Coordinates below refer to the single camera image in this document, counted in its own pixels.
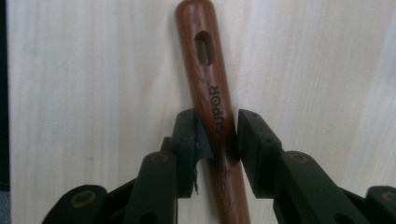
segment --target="wood grain surface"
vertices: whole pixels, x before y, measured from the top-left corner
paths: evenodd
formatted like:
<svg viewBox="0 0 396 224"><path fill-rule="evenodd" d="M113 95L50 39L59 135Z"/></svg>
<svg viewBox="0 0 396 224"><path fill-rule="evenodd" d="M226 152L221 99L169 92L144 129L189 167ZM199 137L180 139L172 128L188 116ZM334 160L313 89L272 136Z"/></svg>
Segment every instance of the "wood grain surface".
<svg viewBox="0 0 396 224"><path fill-rule="evenodd" d="M135 178L171 135L192 107L179 2L7 2L13 223L40 223L76 186ZM345 189L395 187L396 2L213 4L233 113L261 114ZM202 169L179 223L218 222ZM251 223L276 223L245 183Z"/></svg>
<svg viewBox="0 0 396 224"><path fill-rule="evenodd" d="M215 9L208 0L184 0L175 14L194 112L205 127L215 157L207 162L209 174L205 175L210 176L219 222L249 224Z"/></svg>

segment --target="screw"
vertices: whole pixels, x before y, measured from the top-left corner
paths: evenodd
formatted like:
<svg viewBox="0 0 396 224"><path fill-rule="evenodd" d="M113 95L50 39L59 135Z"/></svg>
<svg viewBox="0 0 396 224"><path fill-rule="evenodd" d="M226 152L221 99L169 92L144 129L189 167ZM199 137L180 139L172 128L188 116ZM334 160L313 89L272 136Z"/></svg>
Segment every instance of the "screw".
<svg viewBox="0 0 396 224"><path fill-rule="evenodd" d="M96 199L95 192L93 192L92 190L84 190L76 194L70 201L70 204L75 208L84 207L85 205L93 203L95 199Z"/></svg>

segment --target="screw hole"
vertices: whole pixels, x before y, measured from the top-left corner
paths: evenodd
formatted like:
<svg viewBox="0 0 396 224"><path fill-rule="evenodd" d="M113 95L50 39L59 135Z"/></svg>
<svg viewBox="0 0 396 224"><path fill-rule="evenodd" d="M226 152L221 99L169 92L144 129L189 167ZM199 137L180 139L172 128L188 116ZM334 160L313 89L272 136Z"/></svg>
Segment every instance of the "screw hole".
<svg viewBox="0 0 396 224"><path fill-rule="evenodd" d="M93 203L96 199L96 193L92 190L84 190L78 194L76 194L72 201L71 205L75 208L84 207L90 203Z"/></svg>
<svg viewBox="0 0 396 224"><path fill-rule="evenodd" d="M335 214L334 220L340 224L353 224L353 220L344 214Z"/></svg>

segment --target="white surface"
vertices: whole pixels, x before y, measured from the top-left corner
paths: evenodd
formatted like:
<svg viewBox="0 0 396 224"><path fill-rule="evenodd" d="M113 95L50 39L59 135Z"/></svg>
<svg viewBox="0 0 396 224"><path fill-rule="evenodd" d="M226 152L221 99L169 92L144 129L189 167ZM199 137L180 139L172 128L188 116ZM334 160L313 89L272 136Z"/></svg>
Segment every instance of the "white surface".
<svg viewBox="0 0 396 224"><path fill-rule="evenodd" d="M13 223L41 222L76 186L115 189L171 135L191 107L178 2L7 2ZM345 189L395 187L396 2L214 5L235 115L261 114ZM217 222L199 185L179 223ZM276 223L246 187L252 223Z"/></svg>

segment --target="wooden handle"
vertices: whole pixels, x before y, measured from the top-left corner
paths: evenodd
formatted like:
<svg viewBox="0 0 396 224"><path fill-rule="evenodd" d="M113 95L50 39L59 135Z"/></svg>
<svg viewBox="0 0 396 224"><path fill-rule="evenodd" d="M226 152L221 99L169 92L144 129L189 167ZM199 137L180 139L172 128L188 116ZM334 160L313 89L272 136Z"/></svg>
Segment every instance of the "wooden handle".
<svg viewBox="0 0 396 224"><path fill-rule="evenodd" d="M221 223L249 223L215 9L207 0L185 0L176 17L194 110L215 154L209 170Z"/></svg>

